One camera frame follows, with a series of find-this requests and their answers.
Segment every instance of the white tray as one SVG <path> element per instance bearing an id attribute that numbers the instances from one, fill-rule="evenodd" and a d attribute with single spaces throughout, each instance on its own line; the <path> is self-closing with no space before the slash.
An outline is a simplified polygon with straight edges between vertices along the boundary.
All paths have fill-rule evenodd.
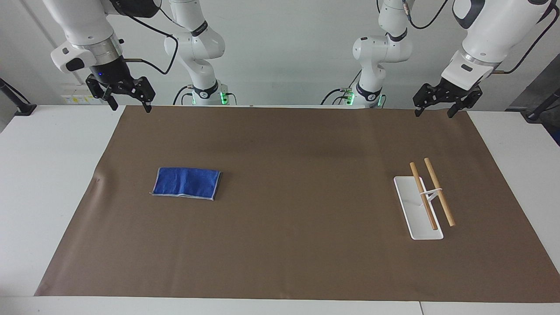
<path id="1" fill-rule="evenodd" d="M 415 240 L 444 238 L 444 234 L 440 228 L 440 222 L 437 220 L 436 213 L 433 211 L 432 203 L 429 202 L 430 210 L 432 211 L 437 225 L 437 230 L 432 229 L 414 176 L 396 176 L 393 181 L 395 182 L 396 192 L 399 195 L 400 206 L 403 208 L 404 218 L 407 221 L 410 237 Z M 422 182 L 422 188 L 426 191 L 424 181 L 421 177 L 420 181 Z"/>

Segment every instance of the black metal rod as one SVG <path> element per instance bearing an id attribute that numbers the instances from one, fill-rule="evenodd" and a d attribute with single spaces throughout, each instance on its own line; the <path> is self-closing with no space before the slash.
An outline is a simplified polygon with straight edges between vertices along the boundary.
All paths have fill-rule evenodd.
<path id="1" fill-rule="evenodd" d="M 529 115 L 527 115 L 527 119 L 535 121 L 539 119 L 540 115 L 549 108 L 552 103 L 557 101 L 560 98 L 560 88 L 556 90 L 551 96 L 547 97 L 537 108 L 535 108 Z"/>
<path id="2" fill-rule="evenodd" d="M 16 115 L 29 116 L 37 107 L 35 104 L 26 104 L 6 85 L 6 82 L 0 78 L 0 91 L 2 91 L 16 106 L 18 111 Z"/>

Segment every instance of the white plastic holder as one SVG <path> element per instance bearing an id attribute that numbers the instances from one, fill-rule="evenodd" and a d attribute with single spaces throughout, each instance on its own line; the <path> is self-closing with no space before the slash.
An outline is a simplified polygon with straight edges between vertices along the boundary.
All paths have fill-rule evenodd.
<path id="1" fill-rule="evenodd" d="M 426 190 L 424 181 L 420 177 L 423 192 L 418 192 L 416 180 L 414 176 L 397 176 L 394 178 L 396 192 L 399 195 L 400 205 L 403 209 L 404 218 L 406 219 L 410 237 L 414 240 L 435 240 L 443 239 L 444 234 L 441 231 L 440 223 L 437 220 L 436 213 L 433 210 L 432 200 L 439 196 L 441 188 Z M 432 216 L 436 221 L 437 230 L 432 229 L 432 224 L 424 208 L 421 195 L 425 194 L 428 199 L 428 205 Z"/>

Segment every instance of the wooden stick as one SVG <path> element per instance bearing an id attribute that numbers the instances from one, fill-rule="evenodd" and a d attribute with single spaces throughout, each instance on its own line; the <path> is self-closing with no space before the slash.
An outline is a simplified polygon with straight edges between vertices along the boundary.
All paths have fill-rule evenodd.
<path id="1" fill-rule="evenodd" d="M 424 208 L 426 208 L 426 213 L 428 214 L 428 218 L 430 219 L 432 230 L 437 230 L 436 219 L 433 218 L 430 204 L 428 203 L 426 194 L 423 193 L 424 188 L 422 187 L 422 182 L 420 181 L 420 176 L 418 175 L 418 169 L 416 169 L 416 164 L 414 162 L 410 162 L 410 169 L 412 170 L 412 175 L 414 175 L 414 179 L 416 180 L 416 186 L 418 186 L 418 192 L 420 193 L 420 198 L 422 198 L 422 203 L 424 203 Z"/>
<path id="2" fill-rule="evenodd" d="M 426 163 L 426 167 L 428 167 L 428 172 L 430 173 L 430 177 L 432 178 L 433 185 L 436 189 L 441 188 L 440 181 L 437 179 L 436 172 L 433 170 L 432 162 L 430 162 L 429 158 L 425 158 L 424 162 Z M 449 205 L 447 204 L 447 199 L 445 199 L 444 191 L 438 191 L 441 206 L 444 208 L 445 216 L 447 217 L 447 222 L 449 222 L 449 226 L 455 226 L 455 219 L 453 218 L 453 214 L 451 214 L 451 210 L 449 209 Z"/>

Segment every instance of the white wall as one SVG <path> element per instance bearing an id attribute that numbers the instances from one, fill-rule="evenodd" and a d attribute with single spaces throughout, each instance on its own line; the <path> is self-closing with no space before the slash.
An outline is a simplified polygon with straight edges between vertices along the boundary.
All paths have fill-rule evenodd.
<path id="1" fill-rule="evenodd" d="M 416 23 L 428 21 L 441 2 L 416 1 Z M 39 26 L 25 12 L 26 6 Z M 171 12 L 165 0 L 163 8 Z M 347 86 L 360 69 L 352 57 L 354 41 L 365 35 L 384 34 L 377 24 L 373 0 L 202 0 L 202 8 L 209 24 L 226 41 L 225 55 L 211 61 L 216 75 L 242 104 L 317 104 L 328 91 Z M 125 39 L 127 58 L 141 57 L 161 68 L 167 66 L 169 56 L 162 47 L 163 36 L 124 16 L 110 16 L 109 21 L 117 35 Z M 170 33 L 181 31 L 161 14 L 147 22 Z M 511 68 L 544 27 L 536 26 L 512 51 L 503 68 Z M 0 46 L 4 41 L 11 46 L 0 48 L 0 76 L 23 84 L 22 91 L 33 101 L 59 103 L 60 84 L 76 84 L 77 80 L 59 73 L 50 61 L 52 44 L 60 44 L 64 36 L 42 1 L 1 0 L 0 30 Z M 559 30 L 560 22 L 513 75 L 484 81 L 484 95 L 475 109 L 507 108 L 560 52 Z M 415 44 L 411 59 L 385 66 L 388 108 L 412 108 L 414 93 L 425 82 L 439 82 L 441 71 L 466 34 L 451 14 L 451 1 L 431 27 L 423 31 L 409 28 L 409 33 Z M 152 82 L 157 92 L 154 104 L 170 104 L 178 88 L 190 83 L 178 63 L 165 77 L 143 64 L 130 67 L 134 76 L 146 75 Z M 81 71 L 80 77 L 87 74 Z"/>

